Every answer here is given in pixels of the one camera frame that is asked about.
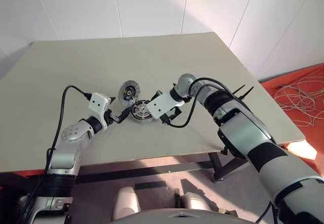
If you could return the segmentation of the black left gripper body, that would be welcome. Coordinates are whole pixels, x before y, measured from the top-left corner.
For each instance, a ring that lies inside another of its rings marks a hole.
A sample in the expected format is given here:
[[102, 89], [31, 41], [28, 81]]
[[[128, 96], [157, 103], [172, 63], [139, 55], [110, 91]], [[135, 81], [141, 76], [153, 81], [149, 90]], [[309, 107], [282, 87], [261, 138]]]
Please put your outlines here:
[[105, 122], [107, 126], [110, 126], [114, 122], [119, 124], [120, 123], [120, 118], [112, 113], [110, 109], [105, 111]]

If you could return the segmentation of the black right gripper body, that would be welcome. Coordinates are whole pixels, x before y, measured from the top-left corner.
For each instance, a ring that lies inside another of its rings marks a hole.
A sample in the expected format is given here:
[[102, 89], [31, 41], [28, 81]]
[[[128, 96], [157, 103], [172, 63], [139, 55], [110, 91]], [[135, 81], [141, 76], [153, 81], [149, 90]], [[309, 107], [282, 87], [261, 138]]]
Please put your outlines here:
[[181, 114], [181, 110], [179, 107], [174, 107], [171, 110], [169, 110], [166, 115], [169, 120], [174, 120]]

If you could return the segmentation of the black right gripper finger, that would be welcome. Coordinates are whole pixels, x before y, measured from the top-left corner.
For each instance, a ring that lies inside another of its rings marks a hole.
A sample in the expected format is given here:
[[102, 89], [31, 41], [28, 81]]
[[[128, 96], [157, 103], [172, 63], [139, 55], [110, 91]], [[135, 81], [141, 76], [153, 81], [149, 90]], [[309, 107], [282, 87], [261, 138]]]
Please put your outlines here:
[[158, 97], [161, 96], [162, 94], [163, 94], [162, 91], [157, 90], [156, 93], [153, 95], [153, 97], [151, 98], [150, 101], [156, 103], [156, 102], [157, 102], [156, 98], [158, 98]]

